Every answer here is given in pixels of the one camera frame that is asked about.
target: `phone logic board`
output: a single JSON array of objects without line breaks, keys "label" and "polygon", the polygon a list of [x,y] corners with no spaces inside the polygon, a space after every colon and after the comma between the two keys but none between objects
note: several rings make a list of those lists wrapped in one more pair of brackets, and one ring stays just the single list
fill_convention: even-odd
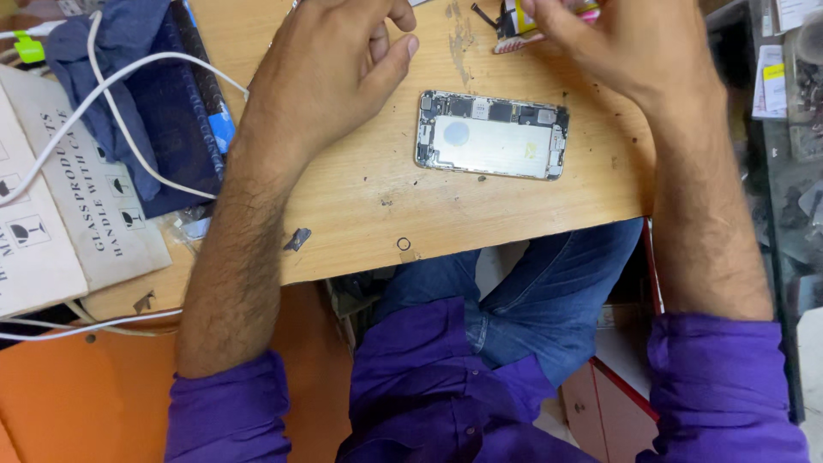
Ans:
[{"label": "phone logic board", "polygon": [[563,106],[424,91],[415,162],[445,171],[557,180],[569,111]]}]

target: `right hand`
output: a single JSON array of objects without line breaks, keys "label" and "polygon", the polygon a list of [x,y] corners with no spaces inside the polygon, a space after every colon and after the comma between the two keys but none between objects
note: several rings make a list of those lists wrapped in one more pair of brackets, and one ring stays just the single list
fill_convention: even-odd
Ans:
[{"label": "right hand", "polygon": [[595,26],[560,0],[521,0],[540,30],[586,72],[644,111],[723,98],[696,0],[611,0]]}]

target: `desk surface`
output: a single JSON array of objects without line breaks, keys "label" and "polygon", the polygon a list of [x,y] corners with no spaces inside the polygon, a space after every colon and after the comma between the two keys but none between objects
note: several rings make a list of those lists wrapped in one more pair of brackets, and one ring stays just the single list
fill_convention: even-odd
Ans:
[{"label": "desk surface", "polygon": [[[250,82],[291,0],[197,0],[194,17],[212,63]],[[549,43],[493,55],[494,30],[471,0],[415,7],[421,47],[380,115],[315,159],[289,200],[281,282],[295,283],[494,246],[651,213],[654,148],[639,109],[584,76]],[[489,13],[498,0],[481,0]],[[399,31],[390,27],[394,37]],[[223,86],[235,122],[239,92]],[[424,170],[413,160],[418,99],[428,89],[564,104],[570,132],[555,182]],[[398,240],[411,242],[401,255]],[[84,300],[99,318],[130,315],[150,291],[151,311],[180,306],[193,259],[171,243],[174,265]]]}]

